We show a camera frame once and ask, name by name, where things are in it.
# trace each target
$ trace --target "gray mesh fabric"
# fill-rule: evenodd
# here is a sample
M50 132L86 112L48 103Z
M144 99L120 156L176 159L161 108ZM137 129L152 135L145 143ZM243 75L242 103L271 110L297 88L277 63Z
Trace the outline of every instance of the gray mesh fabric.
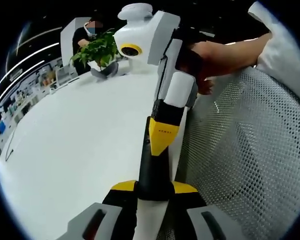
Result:
M215 82L188 113L176 180L248 239L277 240L300 213L300 102L254 68Z

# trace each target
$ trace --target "person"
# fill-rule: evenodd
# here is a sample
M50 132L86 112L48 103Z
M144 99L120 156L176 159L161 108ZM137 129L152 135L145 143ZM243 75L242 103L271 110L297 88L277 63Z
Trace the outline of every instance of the person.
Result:
M290 32L262 4L255 2L248 13L270 31L256 39L223 45L202 41L191 50L201 56L203 66L197 76L199 93L212 93L208 77L231 74L256 66L265 74L288 87L300 99L300 48Z
M89 22L85 23L83 27L79 27L73 34L72 49L73 55L75 55L80 48L87 46L90 41L96 37L96 35L103 30L102 17L100 15L92 17ZM90 66L85 65L76 59L73 61L73 65L78 75L84 74L90 71Z

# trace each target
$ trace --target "yellow camera ring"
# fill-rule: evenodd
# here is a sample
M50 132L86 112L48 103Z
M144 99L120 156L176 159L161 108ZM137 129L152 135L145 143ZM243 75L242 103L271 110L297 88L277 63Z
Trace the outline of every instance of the yellow camera ring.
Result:
M120 49L124 55L129 57L134 57L142 53L142 50L139 46L130 43L122 44Z

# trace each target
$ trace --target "potted plant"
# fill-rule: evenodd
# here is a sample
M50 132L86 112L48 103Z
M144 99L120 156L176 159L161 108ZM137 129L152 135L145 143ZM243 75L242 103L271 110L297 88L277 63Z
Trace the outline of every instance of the potted plant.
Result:
M96 36L87 46L80 48L79 52L71 57L71 60L79 59L84 66L95 61L100 68L105 68L118 54L114 34L115 32L109 29Z

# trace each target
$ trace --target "white table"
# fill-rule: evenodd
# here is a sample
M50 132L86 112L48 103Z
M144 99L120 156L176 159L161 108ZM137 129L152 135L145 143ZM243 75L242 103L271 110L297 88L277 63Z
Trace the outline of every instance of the white table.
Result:
M91 74L46 96L19 122L0 157L0 184L22 227L35 240L54 240L68 221L101 203L118 182L137 180L157 73ZM176 174L184 132L170 149ZM5 161L9 142L13 153ZM135 240L154 240L167 202L138 202Z

